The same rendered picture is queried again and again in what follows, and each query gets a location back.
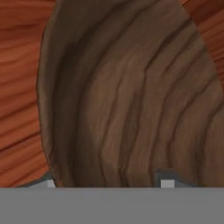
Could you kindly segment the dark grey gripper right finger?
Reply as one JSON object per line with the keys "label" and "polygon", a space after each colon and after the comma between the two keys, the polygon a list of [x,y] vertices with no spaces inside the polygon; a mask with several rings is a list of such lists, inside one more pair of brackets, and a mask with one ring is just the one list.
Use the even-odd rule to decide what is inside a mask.
{"label": "dark grey gripper right finger", "polygon": [[158,188],[199,188],[199,185],[184,181],[180,176],[171,171],[156,170],[154,186]]}

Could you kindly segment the brown wooden bowl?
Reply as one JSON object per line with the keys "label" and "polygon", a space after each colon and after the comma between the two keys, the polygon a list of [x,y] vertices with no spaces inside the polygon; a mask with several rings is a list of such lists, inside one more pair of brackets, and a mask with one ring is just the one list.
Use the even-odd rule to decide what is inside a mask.
{"label": "brown wooden bowl", "polygon": [[224,187],[224,91],[179,0],[56,0],[38,114],[62,187]]}

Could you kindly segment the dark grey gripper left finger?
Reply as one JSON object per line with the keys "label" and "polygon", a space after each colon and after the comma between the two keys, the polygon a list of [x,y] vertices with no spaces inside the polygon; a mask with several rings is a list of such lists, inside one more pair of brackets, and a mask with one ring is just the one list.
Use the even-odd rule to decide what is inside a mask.
{"label": "dark grey gripper left finger", "polygon": [[22,184],[22,187],[54,188],[55,184],[52,174],[48,171],[42,177],[35,179],[29,183]]}

